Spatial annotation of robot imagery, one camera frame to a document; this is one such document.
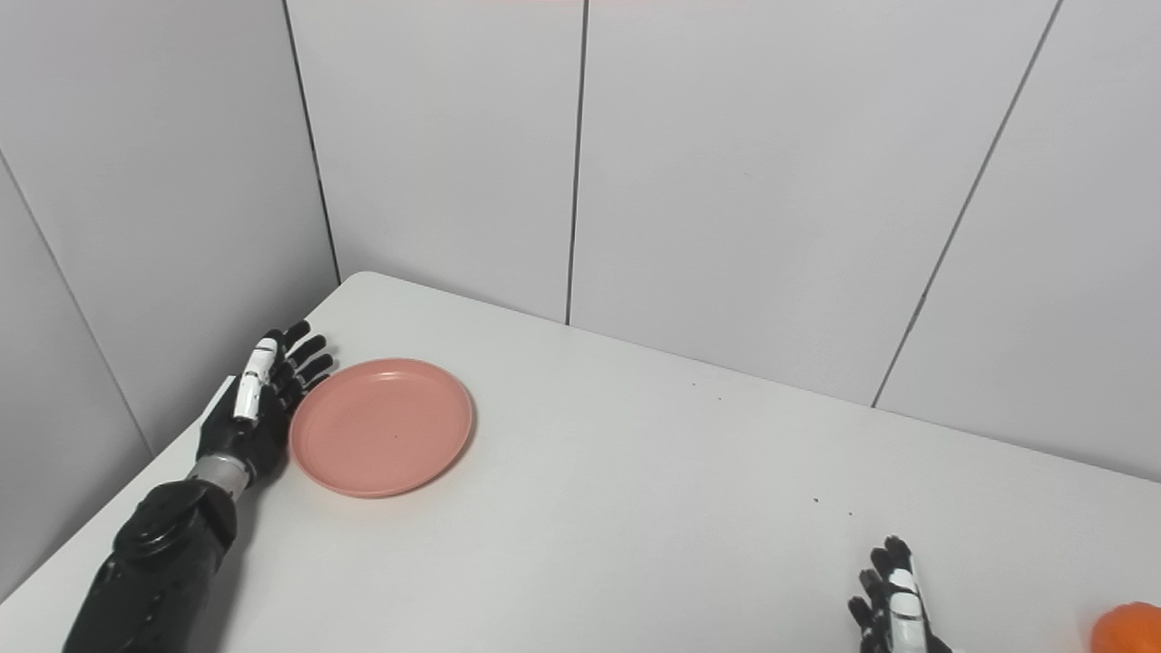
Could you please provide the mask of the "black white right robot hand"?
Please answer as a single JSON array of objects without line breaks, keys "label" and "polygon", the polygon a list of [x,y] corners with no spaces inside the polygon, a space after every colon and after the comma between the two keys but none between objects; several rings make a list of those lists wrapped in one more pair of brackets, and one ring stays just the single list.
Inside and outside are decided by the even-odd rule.
[{"label": "black white right robot hand", "polygon": [[860,652],[952,652],[933,636],[913,550],[899,536],[884,538],[859,571],[863,594],[848,600],[860,631]]}]

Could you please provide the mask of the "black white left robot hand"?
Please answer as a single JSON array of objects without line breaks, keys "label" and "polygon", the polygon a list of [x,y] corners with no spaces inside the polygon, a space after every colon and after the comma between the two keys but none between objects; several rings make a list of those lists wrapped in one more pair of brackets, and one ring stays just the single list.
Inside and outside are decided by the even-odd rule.
[{"label": "black white left robot hand", "polygon": [[291,418],[336,366],[327,346],[327,338],[308,321],[265,333],[240,376],[228,383],[204,417],[196,462],[228,459],[245,476],[246,487],[277,471]]}]

